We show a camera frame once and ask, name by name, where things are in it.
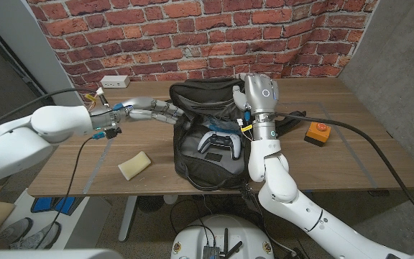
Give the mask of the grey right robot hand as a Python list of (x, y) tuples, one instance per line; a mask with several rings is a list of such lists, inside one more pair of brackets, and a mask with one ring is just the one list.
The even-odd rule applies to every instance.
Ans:
[(276, 81), (260, 73), (238, 73), (234, 77), (244, 81), (244, 93), (233, 87), (233, 99), (240, 110), (250, 111), (252, 116), (275, 112), (279, 99)]

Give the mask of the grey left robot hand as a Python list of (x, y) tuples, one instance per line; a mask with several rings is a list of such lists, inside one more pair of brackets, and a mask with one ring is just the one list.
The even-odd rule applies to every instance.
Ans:
[(157, 120), (168, 124), (176, 122), (184, 115), (184, 111), (170, 102), (152, 97), (136, 97), (122, 102), (127, 122)]

